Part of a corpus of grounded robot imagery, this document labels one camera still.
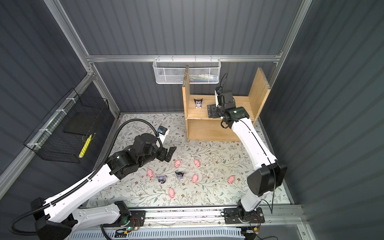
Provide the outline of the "items in mesh basket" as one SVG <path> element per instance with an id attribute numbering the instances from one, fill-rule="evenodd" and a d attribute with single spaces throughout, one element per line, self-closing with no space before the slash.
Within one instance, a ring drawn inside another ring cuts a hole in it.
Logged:
<path id="1" fill-rule="evenodd" d="M 217 84 L 219 83 L 219 77 L 217 75 L 190 75 L 192 84 Z"/>

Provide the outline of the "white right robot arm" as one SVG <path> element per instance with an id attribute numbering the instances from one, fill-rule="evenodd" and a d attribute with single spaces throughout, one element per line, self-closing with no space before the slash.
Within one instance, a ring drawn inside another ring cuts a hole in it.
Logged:
<path id="1" fill-rule="evenodd" d="M 237 107 L 230 90 L 222 87 L 215 89 L 214 105 L 208 105 L 208 116 L 221 119 L 224 129 L 231 129 L 242 142 L 254 167 L 247 177 L 248 191 L 241 198 L 243 212 L 255 210 L 267 195 L 275 195 L 287 172 L 287 167 L 279 163 L 275 155 L 267 148 L 254 128 L 250 115 L 244 107 Z"/>

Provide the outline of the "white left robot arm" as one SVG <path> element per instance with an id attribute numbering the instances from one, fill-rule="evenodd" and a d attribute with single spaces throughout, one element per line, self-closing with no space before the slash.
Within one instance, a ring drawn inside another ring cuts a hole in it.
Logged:
<path id="1" fill-rule="evenodd" d="M 134 143 L 122 151 L 109 156 L 99 170 L 65 191 L 46 200 L 38 198 L 32 202 L 35 213 L 35 231 L 40 240 L 64 240 L 76 230 L 100 226 L 121 226 L 132 229 L 142 223 L 131 215 L 122 201 L 106 207 L 80 209 L 80 205 L 102 189 L 113 185 L 145 164 L 157 159 L 169 162 L 174 147 L 162 147 L 165 135 L 141 134 Z"/>

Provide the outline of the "yellow marker pen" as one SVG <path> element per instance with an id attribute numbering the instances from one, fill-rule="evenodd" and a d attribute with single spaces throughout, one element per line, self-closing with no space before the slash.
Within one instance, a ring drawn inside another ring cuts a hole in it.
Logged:
<path id="1" fill-rule="evenodd" d="M 90 142 L 92 141 L 92 138 L 93 138 L 93 135 L 90 135 L 87 138 L 87 140 L 85 141 L 85 143 L 84 143 L 84 145 L 83 145 L 83 147 L 82 147 L 82 149 L 81 149 L 81 151 L 79 153 L 79 158 L 80 159 L 84 157 L 84 155 L 85 155 L 85 153 L 86 153 L 86 151 L 87 151 L 87 149 L 88 149 L 88 147 L 90 145 Z"/>

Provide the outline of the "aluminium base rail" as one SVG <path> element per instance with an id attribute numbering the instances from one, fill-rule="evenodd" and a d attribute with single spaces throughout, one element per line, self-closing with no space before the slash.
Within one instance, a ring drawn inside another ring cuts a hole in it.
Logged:
<path id="1" fill-rule="evenodd" d="M 245 220 L 235 206 L 132 208 L 141 228 L 249 227 L 263 225 L 302 225 L 307 220 L 299 205 L 261 205 Z"/>

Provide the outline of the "white vented cover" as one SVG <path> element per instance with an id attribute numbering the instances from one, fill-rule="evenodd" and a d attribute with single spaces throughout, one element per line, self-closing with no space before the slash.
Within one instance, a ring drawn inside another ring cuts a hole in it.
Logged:
<path id="1" fill-rule="evenodd" d="M 106 230 L 111 240 L 244 240 L 239 228 L 163 228 L 140 229 L 130 233 Z"/>

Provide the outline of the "wooden shelf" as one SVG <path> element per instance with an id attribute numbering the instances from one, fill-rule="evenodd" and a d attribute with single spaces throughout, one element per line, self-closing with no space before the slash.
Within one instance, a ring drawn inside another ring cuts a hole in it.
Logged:
<path id="1" fill-rule="evenodd" d="M 240 141 L 233 129 L 242 121 L 253 128 L 271 92 L 263 69 L 257 69 L 248 96 L 234 96 L 223 86 L 214 95 L 192 95 L 189 72 L 186 68 L 182 84 L 187 141 Z"/>

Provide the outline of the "pink pig toy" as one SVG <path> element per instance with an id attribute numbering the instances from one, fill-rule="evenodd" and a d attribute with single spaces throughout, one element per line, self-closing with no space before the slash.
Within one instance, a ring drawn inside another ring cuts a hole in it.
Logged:
<path id="1" fill-rule="evenodd" d="M 148 176 L 149 178 L 152 178 L 152 177 L 154 176 L 153 171 L 150 170 L 150 169 L 148 169 L 148 171 L 147 171 L 147 176 Z"/>
<path id="2" fill-rule="evenodd" d="M 199 167 L 201 166 L 201 163 L 200 163 L 200 161 L 198 161 L 198 160 L 194 160 L 194 164 L 195 164 L 195 166 L 196 166 L 197 168 L 199 168 Z"/>
<path id="3" fill-rule="evenodd" d="M 172 188 L 170 188 L 169 189 L 169 197 L 171 198 L 171 199 L 173 199 L 174 197 L 175 197 L 175 191 L 172 189 Z"/>
<path id="4" fill-rule="evenodd" d="M 193 175 L 192 182 L 193 182 L 193 183 L 197 183 L 197 182 L 198 182 L 198 179 L 199 179 L 198 175 L 195 174 L 195 175 Z"/>
<path id="5" fill-rule="evenodd" d="M 230 177 L 228 178 L 228 183 L 229 183 L 229 184 L 233 184 L 234 181 L 235 181 L 235 177 L 234 177 L 234 176 L 230 176 Z"/>
<path id="6" fill-rule="evenodd" d="M 175 168 L 179 168 L 180 165 L 181 165 L 181 161 L 180 161 L 180 160 L 177 160 L 177 161 L 175 162 Z"/>

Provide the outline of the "purple black cat figurine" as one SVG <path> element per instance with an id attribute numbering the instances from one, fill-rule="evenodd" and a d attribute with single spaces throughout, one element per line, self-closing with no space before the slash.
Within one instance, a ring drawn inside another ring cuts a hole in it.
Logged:
<path id="1" fill-rule="evenodd" d="M 203 99 L 194 99 L 196 109 L 202 108 Z"/>
<path id="2" fill-rule="evenodd" d="M 184 178 L 183 172 L 175 172 L 175 175 L 178 180 L 182 180 Z"/>
<path id="3" fill-rule="evenodd" d="M 157 179 L 158 179 L 158 182 L 160 184 L 164 184 L 167 181 L 167 177 L 166 176 L 159 176 L 159 177 L 157 177 Z"/>

